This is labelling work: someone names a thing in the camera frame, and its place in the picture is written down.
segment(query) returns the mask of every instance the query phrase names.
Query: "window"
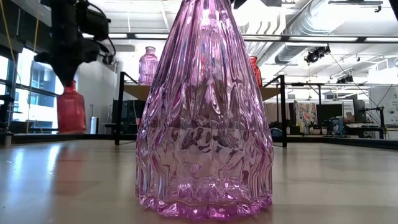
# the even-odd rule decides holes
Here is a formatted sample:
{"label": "window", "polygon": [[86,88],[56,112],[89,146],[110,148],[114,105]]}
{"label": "window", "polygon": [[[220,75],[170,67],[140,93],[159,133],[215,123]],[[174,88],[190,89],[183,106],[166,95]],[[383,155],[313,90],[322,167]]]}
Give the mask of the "window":
{"label": "window", "polygon": [[34,62],[34,56],[35,53],[28,49],[23,49],[19,54],[17,83],[30,86],[30,75],[32,74],[32,88],[62,94],[63,86],[52,67],[46,63]]}
{"label": "window", "polygon": [[54,96],[32,92],[30,95],[30,109],[28,98],[28,90],[16,89],[14,111],[20,113],[14,113],[12,120],[29,120],[29,122],[34,123],[34,128],[58,128],[56,98]]}
{"label": "window", "polygon": [[6,86],[3,84],[0,84],[0,95],[5,95],[6,94]]}
{"label": "window", "polygon": [[8,74],[8,58],[0,56],[0,79],[6,80]]}

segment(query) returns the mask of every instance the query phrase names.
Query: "ceiling pipe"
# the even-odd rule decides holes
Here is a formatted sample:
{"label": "ceiling pipe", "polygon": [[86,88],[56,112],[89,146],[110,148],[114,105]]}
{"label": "ceiling pipe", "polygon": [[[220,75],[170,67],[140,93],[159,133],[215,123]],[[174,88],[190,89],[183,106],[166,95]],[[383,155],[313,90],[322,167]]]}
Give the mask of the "ceiling pipe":
{"label": "ceiling pipe", "polygon": [[[353,12],[345,13],[338,10],[348,9],[329,5],[329,0],[313,0],[308,6],[297,16],[296,20],[288,23],[283,34],[285,35],[329,35],[340,25],[344,24]],[[265,55],[262,55],[259,63],[269,62],[275,57],[276,63],[289,63],[294,57],[306,50],[308,46],[288,46],[285,44],[272,44]]]}

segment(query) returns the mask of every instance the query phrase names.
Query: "red vase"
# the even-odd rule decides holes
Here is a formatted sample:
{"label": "red vase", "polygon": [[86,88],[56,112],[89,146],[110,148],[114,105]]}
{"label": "red vase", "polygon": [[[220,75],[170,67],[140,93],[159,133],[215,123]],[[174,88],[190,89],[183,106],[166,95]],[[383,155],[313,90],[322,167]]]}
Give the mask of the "red vase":
{"label": "red vase", "polygon": [[261,78],[261,71],[260,68],[256,65],[257,64],[257,57],[250,56],[251,66],[254,70],[254,76],[256,77],[256,83],[259,87],[262,87],[262,78]]}
{"label": "red vase", "polygon": [[86,132],[85,100],[76,91],[75,81],[57,98],[57,111],[60,134]]}

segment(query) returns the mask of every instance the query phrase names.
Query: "shelf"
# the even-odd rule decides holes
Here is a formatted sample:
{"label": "shelf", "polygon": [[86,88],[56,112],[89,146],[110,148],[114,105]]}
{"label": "shelf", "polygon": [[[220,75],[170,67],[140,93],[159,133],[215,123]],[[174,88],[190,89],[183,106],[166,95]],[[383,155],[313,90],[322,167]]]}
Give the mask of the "shelf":
{"label": "shelf", "polygon": [[[138,100],[146,101],[150,92],[150,86],[125,85],[124,91]],[[262,100],[266,101],[280,93],[279,88],[260,88]]]}

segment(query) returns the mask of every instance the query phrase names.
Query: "glass vase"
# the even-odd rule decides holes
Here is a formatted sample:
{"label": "glass vase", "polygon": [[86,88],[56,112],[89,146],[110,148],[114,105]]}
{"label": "glass vase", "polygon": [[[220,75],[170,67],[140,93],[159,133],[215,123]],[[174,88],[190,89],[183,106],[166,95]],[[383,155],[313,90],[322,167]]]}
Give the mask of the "glass vase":
{"label": "glass vase", "polygon": [[166,217],[227,220],[271,204],[273,147],[229,0],[183,0],[137,135],[136,195]]}
{"label": "glass vase", "polygon": [[66,85],[57,97],[58,130],[60,134],[86,132],[85,99],[76,91],[76,82]]}
{"label": "glass vase", "polygon": [[146,47],[146,53],[139,59],[139,85],[152,85],[158,60],[154,47]]}
{"label": "glass vase", "polygon": [[256,78],[257,86],[262,87],[262,78],[260,68],[257,66],[257,57],[250,56],[250,63],[254,70],[254,76]]}

